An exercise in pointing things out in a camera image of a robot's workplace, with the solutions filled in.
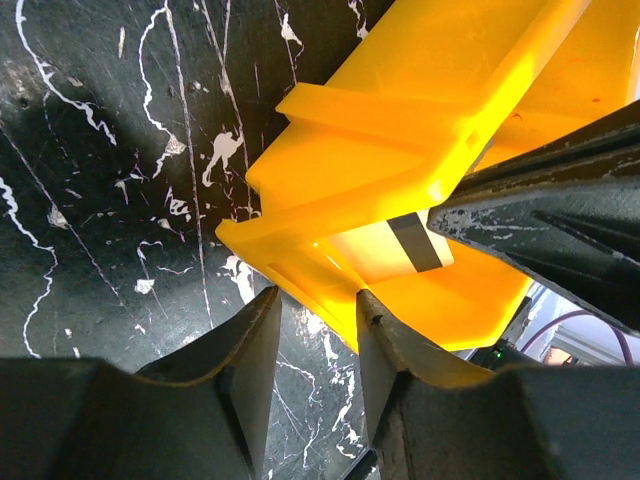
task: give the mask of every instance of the black and white marbled surface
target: black and white marbled surface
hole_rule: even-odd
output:
[[[0,0],[0,356],[127,371],[266,281],[213,232],[244,174],[391,0]],[[357,357],[285,299],[264,466],[333,479],[364,448]]]

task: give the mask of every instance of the white paint splatter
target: white paint splatter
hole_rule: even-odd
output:
[[[164,166],[164,160],[167,157],[180,155],[182,152],[185,151],[186,148],[187,146],[184,143],[178,140],[173,133],[170,133],[169,141],[167,142],[167,145],[164,147],[164,153],[160,158],[156,160],[156,171],[153,172],[153,175],[151,178],[156,178],[158,175],[160,175],[160,172],[162,171],[162,167]]]
[[[330,361],[331,360],[337,360],[340,357],[331,348],[331,336],[330,335],[328,335],[328,334],[325,335],[322,343],[324,345],[324,351],[325,351],[325,355],[327,357],[327,362],[329,363],[329,366],[331,366]]]
[[[76,197],[76,198],[78,198],[78,199],[81,199],[81,198],[82,198],[82,195],[80,195],[78,192],[74,192],[74,191],[73,191],[73,190],[71,190],[70,188],[65,188],[64,190],[65,190],[65,192],[67,192],[67,193],[69,193],[69,194],[73,195],[74,197]]]
[[[153,285],[155,283],[156,281],[154,279],[139,278],[136,282],[136,286],[133,287],[133,289],[136,292],[141,293],[142,295],[146,295],[151,291],[151,289],[153,289]]]
[[[173,25],[173,14],[168,6],[168,0],[164,2],[166,10],[167,24],[169,25],[169,33],[171,34],[171,42],[173,43],[173,53],[176,59],[176,70],[178,71],[178,85],[180,86],[180,98],[182,99],[182,109],[184,113],[184,126],[187,133],[187,147],[189,149],[189,167],[191,168],[191,191],[193,195],[193,203],[196,214],[196,233],[198,236],[198,256],[200,258],[200,273],[202,277],[202,294],[204,303],[209,315],[209,325],[213,328],[213,318],[211,317],[211,305],[209,304],[209,294],[207,293],[207,279],[204,269],[204,242],[202,240],[202,223],[200,222],[200,202],[198,201],[198,179],[196,177],[195,157],[193,153],[193,143],[191,141],[191,114],[189,113],[189,105],[187,103],[187,95],[184,89],[184,77],[182,75],[180,48],[178,36],[175,26]]]
[[[45,273],[42,276],[42,278],[46,282],[44,292],[33,303],[31,311],[27,315],[27,318],[25,319],[24,324],[22,325],[22,340],[24,342],[24,346],[27,349],[27,352],[29,352],[29,355],[31,355],[32,357],[42,358],[38,353],[36,353],[31,348],[31,344],[29,343],[29,338],[27,337],[27,330],[29,328],[29,324],[31,323],[31,319],[36,313],[38,313],[38,307],[40,305],[40,302],[44,298],[46,298],[51,292],[51,285],[53,284],[53,278],[51,278],[51,274],[53,273],[55,268],[58,266],[58,257],[56,256],[56,251],[54,250],[53,247],[43,247],[42,245],[40,245],[36,237],[34,237],[29,230],[24,228],[20,220],[18,220],[18,203],[13,197],[13,190],[9,185],[5,183],[2,177],[0,177],[0,189],[2,189],[2,198],[5,200],[5,202],[7,203],[7,206],[9,207],[7,210],[7,215],[9,215],[9,218],[11,218],[11,221],[16,226],[18,231],[31,241],[31,245],[34,248],[47,252],[49,255],[51,255],[51,258],[53,259],[53,264],[51,265],[51,268],[49,268],[47,273]]]
[[[178,272],[176,270],[171,270],[170,268],[166,268],[166,267],[158,267],[158,266],[156,266],[156,268],[158,270],[162,271],[162,272],[169,272],[169,273],[173,273],[174,275],[184,275],[189,270],[193,270],[193,267],[187,267],[184,270],[181,270],[180,272]]]
[[[219,133],[213,140],[213,155],[209,160],[209,165],[202,174],[202,184],[205,187],[213,185],[211,181],[211,173],[213,167],[215,167],[220,160],[222,160],[222,170],[225,175],[229,176],[231,173],[227,170],[229,166],[229,159],[234,153],[238,151],[238,148],[244,143],[242,134],[238,135],[237,139],[233,139],[231,132]]]
[[[304,45],[293,31],[293,28],[291,28],[291,25],[289,25],[289,13],[285,12],[284,15],[281,15],[283,9],[278,4],[278,0],[273,0],[273,3],[275,4],[276,11],[278,12],[278,20],[280,20],[280,36],[284,39],[284,43],[287,46],[289,64],[291,65],[291,74],[293,76],[293,83],[295,85],[298,83],[298,77],[296,73],[298,69],[298,57],[302,54],[302,52],[304,52]],[[295,57],[291,54],[291,47],[289,46],[290,41],[295,42],[298,44],[298,46],[300,46],[300,51]]]
[[[227,262],[220,268],[229,272],[227,275],[238,286],[240,298],[242,298],[245,305],[255,298],[256,294],[250,279],[253,271],[249,265],[240,260],[239,257],[230,255],[227,258]]]
[[[364,40],[367,35],[369,35],[369,30],[367,30],[367,18],[364,11],[364,3],[362,0],[348,0],[347,5],[349,8],[353,10],[353,13],[356,14],[356,35],[358,38]]]
[[[347,458],[356,458],[356,456],[355,456],[354,454],[352,454],[352,453],[346,453],[346,452],[344,451],[344,447],[343,447],[342,445],[338,444],[338,445],[336,445],[336,448],[337,448],[337,449],[338,449],[338,451],[339,451],[342,455],[344,455],[345,457],[347,457]]]
[[[124,27],[120,27],[120,41],[118,42],[118,58],[122,58],[122,52],[124,52],[124,39],[127,36],[127,32]]]
[[[326,329],[326,324],[322,319],[306,308],[304,309],[304,316],[306,319],[307,330],[311,335],[316,335]]]
[[[173,229],[171,228],[171,225],[169,224],[169,220],[167,220],[166,218],[161,218],[158,220],[158,225],[160,225],[162,228],[165,228],[167,230],[171,230],[173,232]]]
[[[27,162],[27,159],[24,158],[24,155],[22,155],[22,152],[18,149],[18,147],[16,146],[15,143],[13,143],[13,141],[2,132],[2,130],[0,130],[0,134],[3,134],[4,137],[7,139],[7,141],[9,142],[9,144],[11,145],[11,147],[13,148],[13,150],[18,154],[18,156],[20,157],[20,161],[22,162],[22,164],[24,165],[24,167],[27,169],[27,171],[29,172],[29,175],[31,175],[31,178],[33,178],[33,180],[35,181],[35,183],[38,185],[38,188],[40,189],[40,191],[42,192],[42,194],[47,198],[47,200],[49,200],[49,203],[51,204],[51,208],[52,208],[52,212],[55,209],[56,211],[58,210],[58,207],[56,206],[56,203],[53,201],[53,197],[51,196],[51,194],[49,193],[49,191],[45,188],[44,184],[42,183],[42,181],[40,180],[40,178],[36,175],[36,173],[33,171],[33,168],[31,168],[31,165],[29,165],[29,162]],[[100,268],[100,265],[98,264],[98,262],[96,261],[95,257],[91,254],[91,252],[89,251],[89,249],[87,248],[86,244],[82,241],[82,238],[80,238],[80,235],[78,235],[78,232],[76,232],[76,230],[73,228],[73,226],[69,223],[67,223],[66,219],[64,220],[65,224],[68,226],[69,230],[71,231],[71,233],[73,234],[74,238],[76,239],[76,241],[78,242],[78,244],[80,245],[80,247],[82,247],[82,250],[84,250],[85,254],[87,255],[87,257],[89,257],[89,260],[91,260],[91,264],[94,266],[94,268],[96,269],[96,271],[98,272],[98,275],[100,275],[100,278],[102,279],[102,281],[109,287],[109,289],[111,290],[111,292],[118,298],[120,299],[120,294],[118,293],[118,290],[116,290],[116,288],[113,286],[113,284],[109,281],[109,279],[107,278],[107,276],[104,274],[104,271],[102,270],[102,268]],[[122,300],[120,300],[120,306],[123,307],[127,313],[129,313],[131,315],[131,313],[129,312],[129,310],[127,309],[126,305],[124,303],[122,303]]]
[[[122,190],[122,194],[124,195],[124,203],[125,205],[129,205],[129,195],[127,195],[127,186],[124,182],[125,180],[118,180],[113,186]]]
[[[227,5],[227,24],[228,24],[228,15],[231,11],[231,4]],[[225,33],[225,43],[224,53],[220,50],[220,46],[218,44],[218,40],[216,39],[215,32],[213,31],[213,25],[211,23],[211,17],[209,17],[209,11],[207,10],[207,4],[204,0],[202,0],[202,14],[204,15],[207,21],[207,30],[210,36],[210,43],[213,45],[214,50],[216,52],[216,56],[218,57],[218,63],[220,64],[220,86],[225,95],[229,97],[231,101],[231,105],[233,105],[233,111],[236,115],[236,121],[238,122],[238,139],[244,139],[244,124],[242,123],[242,117],[240,116],[240,109],[238,108],[238,103],[236,102],[236,97],[233,93],[233,87],[231,86],[231,82],[229,80],[229,75],[227,73],[226,66],[226,33]],[[243,153],[244,153],[244,166],[245,170],[249,169],[249,151],[247,150],[247,144],[243,141]],[[247,185],[247,206],[251,208],[251,188]]]
[[[173,196],[173,187],[169,187],[167,190],[167,196],[164,199],[164,204],[166,205],[169,202],[169,213],[176,217],[180,215],[184,215],[185,221],[191,221],[191,211],[189,210],[189,205],[185,200],[180,200]]]
[[[52,227],[61,228],[63,230],[67,230],[69,228],[69,222],[67,222],[67,219],[64,218],[62,212],[60,212],[58,207],[55,205],[51,205],[51,210],[47,215],[47,220]]]
[[[360,436],[351,427],[351,424],[345,420],[345,417],[346,417],[347,413],[349,413],[349,410],[351,410],[351,407],[353,405],[353,398],[354,398],[355,389],[356,389],[356,381],[355,381],[354,371],[352,369],[347,370],[346,375],[348,377],[348,379],[347,379],[347,402],[346,402],[345,406],[342,407],[340,409],[340,411],[338,412],[338,417],[336,418],[336,421],[333,424],[333,427],[331,428],[331,431],[335,432],[336,430],[338,430],[339,427],[341,429],[346,427],[349,430],[349,433],[345,436],[344,440],[348,440],[351,445],[357,445],[358,447],[360,447],[361,445],[358,443],[359,440],[360,440]],[[349,457],[349,458],[352,458],[351,454],[345,453],[344,447],[342,447],[340,444],[336,445],[336,448],[338,449],[338,451],[342,455],[344,455],[346,457]]]
[[[258,64],[253,62],[253,74],[256,77],[256,92],[258,92],[258,97],[260,96],[260,79],[258,78]]]
[[[75,77],[67,77],[67,80],[69,80],[69,83],[74,87],[84,87],[84,83],[82,83],[80,80],[78,80]]]
[[[42,77],[42,80],[45,83],[45,85],[49,88],[50,91],[55,93],[56,96],[60,100],[62,100],[64,103],[67,103],[73,106],[74,108],[84,112],[85,117],[87,119],[87,123],[97,131],[102,130],[104,134],[107,136],[107,138],[109,139],[109,142],[111,142],[111,144],[114,146],[117,145],[116,137],[111,133],[111,131],[109,130],[109,127],[107,127],[107,124],[104,123],[103,121],[100,121],[99,123],[95,122],[95,120],[93,119],[94,111],[89,105],[89,103],[68,99],[53,85],[53,83],[51,83],[51,77],[53,77],[54,72],[45,71],[45,69],[51,68],[51,65],[45,61],[40,60],[40,58],[38,58],[36,53],[29,46],[29,43],[27,42],[27,37],[24,34],[24,29],[22,24],[27,20],[27,18],[22,14],[23,8],[24,8],[24,0],[18,0],[16,2],[16,14],[15,14],[15,21],[16,21],[16,27],[18,28],[18,35],[20,36],[20,40],[22,41],[22,45],[24,46],[25,50],[29,52],[29,55],[31,55],[31,58],[33,58],[33,61],[35,62],[36,67],[38,68],[38,71],[40,72],[40,76]]]
[[[284,17],[282,18],[282,23],[280,24],[280,27],[281,27],[280,28],[280,36],[283,39],[285,39],[287,42],[290,42],[290,41],[296,42],[301,47],[304,47],[302,45],[302,42],[300,41],[300,39],[296,35],[296,33],[291,28],[291,25],[289,25],[289,14],[288,13],[284,14]]]
[[[196,333],[192,333],[190,335],[187,335],[186,337],[184,337],[184,340],[182,340],[181,346],[185,346],[185,345],[189,345],[190,343],[196,341],[198,338],[200,338],[202,334],[199,332]]]
[[[160,123],[158,120],[151,118],[151,113],[149,112],[149,104],[153,100],[153,89],[151,88],[151,84],[147,81],[147,77],[144,73],[144,65],[142,62],[142,49],[144,47],[144,42],[147,39],[147,35],[151,30],[155,28],[156,18],[158,17],[158,15],[161,15],[163,13],[165,15],[167,14],[166,2],[163,8],[156,10],[155,12],[153,12],[153,15],[151,15],[149,25],[147,25],[144,31],[142,32],[142,36],[140,37],[140,43],[138,45],[138,68],[140,69],[140,76],[142,77],[142,81],[146,86],[142,108],[144,109],[144,112],[147,115],[147,120],[149,120],[149,122],[158,130],[160,130],[161,132],[165,132],[169,136],[169,140],[167,141],[167,145],[164,149],[162,156],[160,156],[160,158],[156,160],[156,171],[153,173],[152,178],[156,178],[160,174],[160,172],[162,171],[162,167],[164,165],[164,160],[167,157],[171,157],[173,155],[179,155],[186,148],[186,145],[180,142],[173,133],[171,133],[164,125],[162,125],[162,123]]]
[[[138,258],[140,260],[146,260],[147,259],[147,257],[142,252],[142,247],[145,246],[145,245],[148,246],[148,247],[153,247],[154,245],[160,245],[160,248],[164,248],[164,245],[162,244],[162,242],[160,240],[156,240],[153,243],[149,243],[146,240],[143,240],[138,244],[138,248],[136,249],[136,253],[138,254]]]
[[[303,468],[303,470],[306,470],[307,468],[309,468],[309,466],[307,465],[307,456],[309,454],[309,448],[311,447],[311,444],[315,441],[315,439],[318,438],[318,434],[320,433],[320,424],[321,423],[322,423],[322,417],[318,418],[318,423],[316,425],[315,430],[313,428],[309,428],[309,430],[311,430],[311,434],[309,435],[309,441],[304,446],[304,450],[302,450],[302,468]]]

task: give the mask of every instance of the yellow plastic part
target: yellow plastic part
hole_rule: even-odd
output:
[[[491,139],[479,168],[633,100],[639,25],[637,0],[397,0],[326,86],[282,101],[291,125],[247,173],[262,217],[218,237],[354,350],[362,288],[447,349],[493,344],[523,274],[450,242],[452,266],[367,285],[327,239],[441,203]]]

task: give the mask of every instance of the purple cable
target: purple cable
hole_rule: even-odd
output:
[[[633,355],[631,354],[631,349],[629,348],[629,342],[627,342],[627,339],[625,338],[624,333],[622,333],[618,328],[614,327],[613,325],[609,325],[609,326],[611,327],[611,330],[613,330],[614,335],[618,339],[618,343],[620,344],[620,350],[622,350],[622,356],[624,357],[624,363],[626,363],[629,366],[633,366],[634,365]]]
[[[524,344],[524,347],[522,347],[521,352],[525,353],[527,350],[529,350],[531,348],[531,346],[536,342],[536,340],[538,340],[542,336],[542,334],[545,333],[550,328],[553,328],[556,325],[558,325],[559,323],[562,323],[565,320],[569,320],[570,318],[582,317],[582,316],[590,316],[591,317],[593,315],[590,312],[586,311],[586,310],[575,310],[573,312],[568,312],[568,313],[565,313],[563,315],[560,315],[558,318],[556,318],[555,320],[552,320],[551,322],[546,324],[544,327],[542,327],[540,330],[538,330],[527,341],[527,343]],[[625,338],[624,334],[619,329],[614,327],[613,325],[609,325],[609,327],[611,327],[611,330],[613,330],[613,333],[615,334],[616,339],[618,340],[618,343],[620,344],[620,349],[622,350],[622,356],[624,357],[625,363],[627,365],[629,365],[629,366],[633,366],[634,365],[633,355],[631,354],[631,349],[629,348],[629,343],[627,342],[627,339]]]

